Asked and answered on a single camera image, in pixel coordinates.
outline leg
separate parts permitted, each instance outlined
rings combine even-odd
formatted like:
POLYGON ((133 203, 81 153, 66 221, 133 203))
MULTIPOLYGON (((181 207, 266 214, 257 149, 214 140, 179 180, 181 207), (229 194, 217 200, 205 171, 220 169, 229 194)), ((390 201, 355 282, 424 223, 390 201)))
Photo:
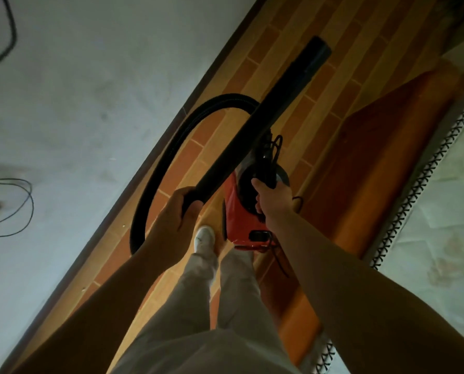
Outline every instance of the leg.
POLYGON ((218 328, 236 334, 262 350, 287 357, 272 316, 260 297, 252 252, 233 249, 221 262, 218 328))
POLYGON ((198 230, 193 253, 166 303, 139 333, 148 341, 177 339, 210 329, 210 286, 218 267, 214 232, 198 230))

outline black hose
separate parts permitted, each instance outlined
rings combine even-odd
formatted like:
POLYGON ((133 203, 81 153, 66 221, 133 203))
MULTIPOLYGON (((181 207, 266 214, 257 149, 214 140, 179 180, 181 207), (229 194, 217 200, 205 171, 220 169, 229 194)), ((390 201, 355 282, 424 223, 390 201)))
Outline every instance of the black hose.
POLYGON ((178 150, 184 143, 188 134, 199 124, 201 120, 211 113, 221 109, 236 108, 242 109, 248 114, 252 114, 258 107, 259 102, 254 98, 238 93, 222 94, 214 97, 199 107, 197 107, 182 123, 173 139, 167 146, 159 163, 156 165, 152 176, 143 190, 138 205, 136 206, 135 215, 133 216, 132 228, 129 233, 129 248, 134 254, 145 241, 145 231, 147 224, 148 211, 151 207, 154 195, 157 192, 161 181, 171 165, 178 150))

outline red vacuum cleaner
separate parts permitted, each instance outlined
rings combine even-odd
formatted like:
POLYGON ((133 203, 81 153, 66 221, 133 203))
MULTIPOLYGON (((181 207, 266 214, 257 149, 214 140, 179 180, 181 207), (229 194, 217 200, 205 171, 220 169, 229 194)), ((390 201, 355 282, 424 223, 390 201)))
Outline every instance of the red vacuum cleaner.
POLYGON ((277 163, 282 136, 273 138, 270 128, 330 56, 331 50, 319 37, 313 37, 286 72, 259 103, 237 93, 223 94, 206 101, 182 123, 163 153, 136 207, 129 235, 135 253, 145 240, 148 211, 162 178, 180 146, 195 126, 211 113, 239 108, 250 114, 237 135, 213 163, 195 189, 184 198, 183 213, 193 201, 207 202, 223 184, 223 235, 235 248, 265 252, 275 239, 256 212, 257 192, 251 185, 258 178, 270 188, 277 181, 289 185, 289 178, 277 163))

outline mattress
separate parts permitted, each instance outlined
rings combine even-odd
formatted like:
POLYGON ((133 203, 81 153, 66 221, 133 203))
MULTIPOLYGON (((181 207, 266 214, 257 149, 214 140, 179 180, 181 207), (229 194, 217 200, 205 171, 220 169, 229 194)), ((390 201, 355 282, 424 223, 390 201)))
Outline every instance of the mattress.
MULTIPOLYGON (((416 177, 371 266, 425 301, 464 336, 464 110, 416 177)), ((319 354, 305 362, 305 369, 348 373, 330 340, 318 344, 319 354)))

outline shoe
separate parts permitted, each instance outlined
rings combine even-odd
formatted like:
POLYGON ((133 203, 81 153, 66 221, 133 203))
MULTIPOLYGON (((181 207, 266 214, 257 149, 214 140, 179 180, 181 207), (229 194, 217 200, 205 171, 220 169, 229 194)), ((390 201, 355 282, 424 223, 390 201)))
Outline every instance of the shoe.
POLYGON ((200 226, 194 239, 194 252, 203 255, 214 254, 214 230, 210 226, 200 226))

